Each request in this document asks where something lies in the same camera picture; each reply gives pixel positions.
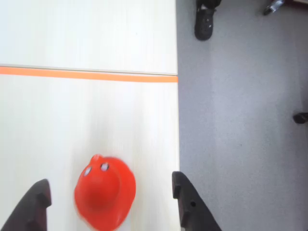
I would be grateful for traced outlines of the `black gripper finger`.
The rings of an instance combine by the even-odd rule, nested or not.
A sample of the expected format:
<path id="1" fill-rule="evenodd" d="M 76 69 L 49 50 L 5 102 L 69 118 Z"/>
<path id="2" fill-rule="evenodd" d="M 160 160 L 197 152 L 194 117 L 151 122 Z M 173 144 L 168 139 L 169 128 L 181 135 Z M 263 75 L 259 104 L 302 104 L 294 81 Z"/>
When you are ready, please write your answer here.
<path id="1" fill-rule="evenodd" d="M 18 202 L 2 231 L 46 231 L 47 208 L 52 205 L 47 179 L 37 181 Z"/>
<path id="2" fill-rule="evenodd" d="M 180 226 L 186 231 L 221 231 L 198 191 L 180 172 L 172 172 L 173 198 L 178 201 Z"/>

